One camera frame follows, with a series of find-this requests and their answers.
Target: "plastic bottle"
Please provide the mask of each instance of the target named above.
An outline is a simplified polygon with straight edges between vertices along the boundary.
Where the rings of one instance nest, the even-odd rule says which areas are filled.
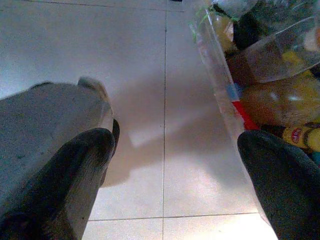
[[[320,128],[263,125],[261,129],[282,138],[296,147],[320,152]]]
[[[320,116],[320,81],[310,71],[247,87],[240,99],[258,124],[304,125]]]

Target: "white floor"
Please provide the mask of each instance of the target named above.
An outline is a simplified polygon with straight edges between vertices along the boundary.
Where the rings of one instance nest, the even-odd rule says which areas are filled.
[[[0,98],[102,81],[121,136],[84,240],[276,239],[260,218],[179,2],[0,3]]]

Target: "bottle label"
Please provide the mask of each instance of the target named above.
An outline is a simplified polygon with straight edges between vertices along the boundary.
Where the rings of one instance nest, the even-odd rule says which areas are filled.
[[[308,134],[312,128],[306,126],[287,127],[282,134],[283,140],[299,148],[307,149]]]
[[[300,127],[294,129],[291,134],[291,140],[293,143],[298,144],[301,136],[302,129]]]

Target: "floor tile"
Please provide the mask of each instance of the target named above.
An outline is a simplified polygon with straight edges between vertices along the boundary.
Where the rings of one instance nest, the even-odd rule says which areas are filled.
[[[276,240],[259,214],[165,218],[164,240]]]
[[[183,12],[185,9],[184,7],[185,3],[183,1],[166,0],[167,11]]]
[[[0,98],[44,81],[102,81],[121,134],[91,219],[162,216],[165,12],[25,1],[5,6]]]
[[[89,221],[82,240],[162,240],[162,219]]]
[[[39,2],[55,2],[65,4],[96,5],[120,8],[140,8],[149,10],[165,10],[166,0],[34,0]]]
[[[164,216],[257,208],[184,13],[167,13]]]

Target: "yellow bottle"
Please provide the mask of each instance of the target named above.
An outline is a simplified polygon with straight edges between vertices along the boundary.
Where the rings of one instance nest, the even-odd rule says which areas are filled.
[[[320,128],[306,126],[286,127],[282,138],[287,143],[299,148],[320,152]]]

